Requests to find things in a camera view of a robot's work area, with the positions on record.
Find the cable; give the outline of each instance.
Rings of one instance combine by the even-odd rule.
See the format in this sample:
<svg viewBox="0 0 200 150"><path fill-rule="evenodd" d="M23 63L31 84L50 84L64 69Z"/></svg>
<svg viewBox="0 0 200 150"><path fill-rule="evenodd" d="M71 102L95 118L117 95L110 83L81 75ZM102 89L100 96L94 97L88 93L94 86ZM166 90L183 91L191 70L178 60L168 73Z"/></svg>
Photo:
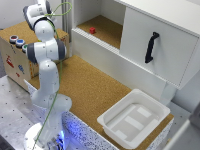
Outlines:
<svg viewBox="0 0 200 150"><path fill-rule="evenodd" d="M65 14L69 13L69 12L71 11L71 8L72 8L71 3L69 3L69 2L65 2L65 3L60 4L60 5L56 8L56 10L57 10L61 5L63 5L63 4L69 4L69 5L71 6L70 9L69 9L66 13L61 14L61 15L46 14L45 16L48 16L48 15L50 15L50 16L62 16L62 15L65 15ZM48 21L48 22L50 23L50 25L52 26L52 28L55 30L57 39L59 39L57 30L55 29L54 25L53 25L50 21ZM60 82L61 82L61 76L62 76L62 60L60 60L59 84L60 84ZM32 150L34 150L35 145L36 145L36 143L38 142L38 139L39 139L39 137L40 137L40 135L41 135L41 133L42 133L42 131L43 131L43 129L44 129L44 126L45 126L45 124L46 124L46 122L47 122L47 120L48 120L48 118L49 118L49 115L50 115L50 113L51 113L51 111L52 111L52 109L53 109L53 106L54 106L54 104L55 104L55 101L56 101L56 98L57 98L57 95L58 95L58 91L56 92L56 95L55 95L55 97L54 97L54 100L53 100L53 103L52 103L51 108L50 108L50 110L49 110L49 113L48 113L48 115L47 115L47 117L46 117L46 119L45 119L45 121L44 121L44 124L43 124L43 126L42 126L42 128L41 128L41 130L40 130L40 132L39 132L39 135L38 135L38 137L37 137L37 139L36 139L36 141L35 141L35 143L34 143L34 146L33 146L33 149L32 149Z"/></svg>

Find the cabinet handle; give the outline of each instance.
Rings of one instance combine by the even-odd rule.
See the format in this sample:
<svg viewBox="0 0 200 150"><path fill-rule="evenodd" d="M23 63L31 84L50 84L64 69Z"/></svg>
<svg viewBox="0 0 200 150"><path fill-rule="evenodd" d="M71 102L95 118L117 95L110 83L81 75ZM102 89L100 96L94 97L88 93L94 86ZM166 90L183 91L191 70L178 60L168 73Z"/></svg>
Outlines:
<svg viewBox="0 0 200 150"><path fill-rule="evenodd" d="M154 40L156 38L158 38L160 35L156 32L153 32L153 36L151 37L150 41L149 41L149 45L147 48L147 53L146 53L146 57L145 57L145 63L149 63L150 61L153 60L153 57L151 56L152 50L153 50L153 45L154 45Z"/></svg>

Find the cabinet door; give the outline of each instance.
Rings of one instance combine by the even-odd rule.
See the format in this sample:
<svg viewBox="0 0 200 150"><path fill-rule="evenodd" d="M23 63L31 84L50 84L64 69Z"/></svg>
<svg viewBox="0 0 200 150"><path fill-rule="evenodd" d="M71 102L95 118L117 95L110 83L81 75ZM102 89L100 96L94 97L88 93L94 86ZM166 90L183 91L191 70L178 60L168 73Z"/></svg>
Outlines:
<svg viewBox="0 0 200 150"><path fill-rule="evenodd" d="M145 56L153 32L160 36L154 40L153 60L146 64ZM178 28L127 8L120 54L179 86L197 40Z"/></svg>

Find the red object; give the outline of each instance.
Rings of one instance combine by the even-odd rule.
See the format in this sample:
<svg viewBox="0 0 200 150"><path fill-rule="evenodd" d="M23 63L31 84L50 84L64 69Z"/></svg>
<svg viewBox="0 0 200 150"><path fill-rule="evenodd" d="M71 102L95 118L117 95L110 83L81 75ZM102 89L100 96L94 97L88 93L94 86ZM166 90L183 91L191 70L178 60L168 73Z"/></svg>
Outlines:
<svg viewBox="0 0 200 150"><path fill-rule="evenodd" d="M8 58L6 59L6 62L12 67L14 68L14 65L12 64L12 61L10 59L10 56L8 56Z"/></svg>
<svg viewBox="0 0 200 150"><path fill-rule="evenodd" d="M20 75L18 73L16 73L18 77L20 77Z"/></svg>
<svg viewBox="0 0 200 150"><path fill-rule="evenodd" d="M91 33L91 34L95 34L95 28L94 28L94 27L91 27L91 28L90 28L90 33Z"/></svg>

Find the white robotic arm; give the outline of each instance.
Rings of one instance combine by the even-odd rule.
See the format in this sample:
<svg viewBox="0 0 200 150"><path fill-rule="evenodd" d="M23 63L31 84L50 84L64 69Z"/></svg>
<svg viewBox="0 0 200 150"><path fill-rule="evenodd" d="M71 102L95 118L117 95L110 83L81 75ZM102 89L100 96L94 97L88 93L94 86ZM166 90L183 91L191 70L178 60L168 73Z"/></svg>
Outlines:
<svg viewBox="0 0 200 150"><path fill-rule="evenodd" d="M45 14L51 14L50 4L45 0L38 0L38 4L26 6L23 9L24 17L41 42L28 44L24 51L28 59L39 64L40 89L31 96L33 104L46 108L46 116L59 89L59 74L56 64L52 60L62 60L66 55L66 47L59 39L54 38L54 26L51 18ZM58 94L56 102L50 113L47 123L38 138L37 145L41 149L48 149L48 143L56 139L62 131L61 115L69 111L72 106L71 99L65 95Z"/></svg>

